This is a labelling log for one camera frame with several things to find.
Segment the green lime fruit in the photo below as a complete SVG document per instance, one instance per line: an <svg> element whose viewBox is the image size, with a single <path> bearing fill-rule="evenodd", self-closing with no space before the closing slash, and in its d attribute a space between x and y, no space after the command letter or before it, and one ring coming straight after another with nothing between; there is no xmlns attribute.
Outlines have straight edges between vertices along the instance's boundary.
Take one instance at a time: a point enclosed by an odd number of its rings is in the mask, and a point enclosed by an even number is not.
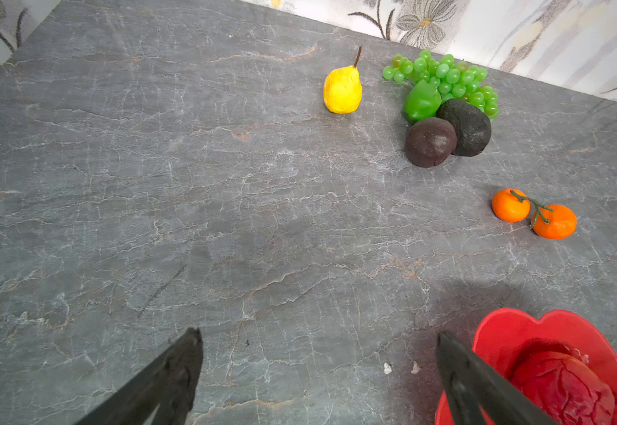
<svg viewBox="0 0 617 425"><path fill-rule="evenodd" d="M420 120L432 118L441 106L441 94L427 81L419 81L406 97L402 113L406 120L415 124Z"/></svg>

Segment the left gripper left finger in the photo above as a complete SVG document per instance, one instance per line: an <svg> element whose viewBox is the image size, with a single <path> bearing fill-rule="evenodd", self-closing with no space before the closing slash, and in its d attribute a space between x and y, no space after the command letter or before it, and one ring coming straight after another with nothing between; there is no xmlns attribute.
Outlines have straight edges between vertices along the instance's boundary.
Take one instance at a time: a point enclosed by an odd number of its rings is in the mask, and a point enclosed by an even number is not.
<svg viewBox="0 0 617 425"><path fill-rule="evenodd" d="M80 419L80 424L183 424L202 371L203 340L189 328L130 382Z"/></svg>

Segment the dark red pomegranate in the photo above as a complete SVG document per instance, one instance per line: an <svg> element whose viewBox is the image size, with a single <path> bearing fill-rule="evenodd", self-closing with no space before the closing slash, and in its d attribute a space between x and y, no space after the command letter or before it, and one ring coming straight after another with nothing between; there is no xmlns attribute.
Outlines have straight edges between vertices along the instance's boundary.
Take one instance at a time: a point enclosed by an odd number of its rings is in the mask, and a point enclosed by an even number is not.
<svg viewBox="0 0 617 425"><path fill-rule="evenodd" d="M582 361L561 352L538 352L515 370L511 383L560 424L610 424L611 388Z"/></svg>

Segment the red flower-shaped fruit bowl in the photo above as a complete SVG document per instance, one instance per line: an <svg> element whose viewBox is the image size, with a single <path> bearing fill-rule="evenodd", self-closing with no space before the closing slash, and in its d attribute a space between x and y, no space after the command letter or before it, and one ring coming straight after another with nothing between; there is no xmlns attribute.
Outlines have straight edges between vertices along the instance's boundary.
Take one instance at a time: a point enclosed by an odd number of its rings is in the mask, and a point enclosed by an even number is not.
<svg viewBox="0 0 617 425"><path fill-rule="evenodd" d="M480 322L468 347L510 384L514 370L531 355L568 354L582 361L610 386L617 405L617 354L597 328L575 313L555 310L535 319L516 309L498 309ZM435 421L455 424L445 392Z"/></svg>

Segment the dark avocado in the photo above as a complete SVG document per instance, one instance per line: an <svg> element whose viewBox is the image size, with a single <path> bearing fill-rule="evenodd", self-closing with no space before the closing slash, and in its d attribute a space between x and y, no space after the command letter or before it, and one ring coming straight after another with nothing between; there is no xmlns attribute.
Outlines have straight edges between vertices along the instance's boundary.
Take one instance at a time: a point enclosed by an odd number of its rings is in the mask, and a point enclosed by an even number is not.
<svg viewBox="0 0 617 425"><path fill-rule="evenodd" d="M448 121L455 129L457 147L453 154L456 156L477 156L491 140L491 120L472 104L452 98L440 106L436 117Z"/></svg>

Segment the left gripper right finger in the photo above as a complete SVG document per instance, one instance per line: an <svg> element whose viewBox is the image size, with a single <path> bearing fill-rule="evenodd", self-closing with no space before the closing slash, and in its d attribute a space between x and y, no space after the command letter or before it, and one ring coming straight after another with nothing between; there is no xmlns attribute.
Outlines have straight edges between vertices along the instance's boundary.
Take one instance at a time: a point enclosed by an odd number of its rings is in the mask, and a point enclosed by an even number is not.
<svg viewBox="0 0 617 425"><path fill-rule="evenodd" d="M453 423L555 422L450 331L437 336L436 361Z"/></svg>

